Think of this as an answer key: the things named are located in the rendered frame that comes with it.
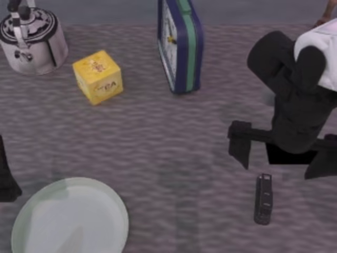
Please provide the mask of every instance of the gray surface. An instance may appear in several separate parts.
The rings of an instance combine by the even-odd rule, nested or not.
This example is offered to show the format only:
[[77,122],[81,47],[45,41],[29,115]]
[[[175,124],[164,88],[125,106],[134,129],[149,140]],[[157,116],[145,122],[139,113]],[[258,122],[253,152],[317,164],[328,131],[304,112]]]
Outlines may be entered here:
[[[66,27],[66,64],[37,78],[13,73],[0,52],[0,133],[24,192],[0,204],[0,252],[11,252],[12,225],[27,199],[75,176],[101,180],[125,201],[125,253],[335,252],[336,178],[305,182],[303,166],[271,167],[258,143],[249,171],[227,153],[233,120],[269,127],[266,88],[245,60],[274,29],[295,37],[307,26],[207,26],[202,89],[181,97],[169,91],[153,26]],[[93,107],[71,64],[101,49],[121,66],[125,91]],[[334,113],[323,132],[336,132],[336,123]],[[273,174],[267,227],[252,218],[260,172]]]
[[[8,0],[0,0],[0,18]],[[204,24],[313,24],[328,0],[193,0]],[[66,24],[155,24],[157,0],[36,0]]]

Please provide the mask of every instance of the black toy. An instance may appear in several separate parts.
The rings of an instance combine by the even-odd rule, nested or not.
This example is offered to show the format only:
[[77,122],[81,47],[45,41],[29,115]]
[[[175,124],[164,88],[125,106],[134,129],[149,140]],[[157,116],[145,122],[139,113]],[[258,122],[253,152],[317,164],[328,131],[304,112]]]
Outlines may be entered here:
[[0,202],[14,202],[22,190],[9,170],[3,139],[0,135]]
[[259,225],[268,225],[273,209],[272,176],[261,174],[256,179],[254,221]]
[[294,44],[282,32],[268,33],[249,53],[248,68],[275,93],[270,131],[234,121],[229,153],[247,169],[251,141],[266,143],[270,164],[310,164],[305,179],[337,176],[337,138],[317,139],[333,109],[337,92],[318,86],[326,66],[314,46],[294,59]]

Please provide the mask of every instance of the white plate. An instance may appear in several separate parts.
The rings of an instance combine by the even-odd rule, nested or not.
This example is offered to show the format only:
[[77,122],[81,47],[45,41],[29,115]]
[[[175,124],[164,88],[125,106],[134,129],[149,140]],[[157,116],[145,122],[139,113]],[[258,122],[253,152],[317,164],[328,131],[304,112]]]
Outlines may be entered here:
[[54,182],[33,195],[12,231],[13,253],[121,253],[128,235],[123,201],[88,178]]

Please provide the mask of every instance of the yellow box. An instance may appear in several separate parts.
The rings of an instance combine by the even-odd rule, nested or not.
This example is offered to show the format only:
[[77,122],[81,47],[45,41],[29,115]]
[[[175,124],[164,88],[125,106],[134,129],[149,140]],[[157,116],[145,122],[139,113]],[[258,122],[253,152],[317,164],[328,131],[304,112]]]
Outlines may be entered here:
[[77,84],[92,105],[123,91],[120,67],[101,50],[73,64]]

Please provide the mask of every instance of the green stripe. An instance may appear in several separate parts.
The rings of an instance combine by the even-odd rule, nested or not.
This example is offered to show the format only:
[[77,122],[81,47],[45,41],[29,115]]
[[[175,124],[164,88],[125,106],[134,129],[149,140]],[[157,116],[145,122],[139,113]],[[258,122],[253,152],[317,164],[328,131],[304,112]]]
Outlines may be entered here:
[[187,84],[186,92],[193,90],[195,77],[195,61],[196,61],[196,32],[194,29],[193,20],[191,17],[191,7],[187,0],[179,0],[180,11],[187,29],[189,41],[189,59],[187,62]]

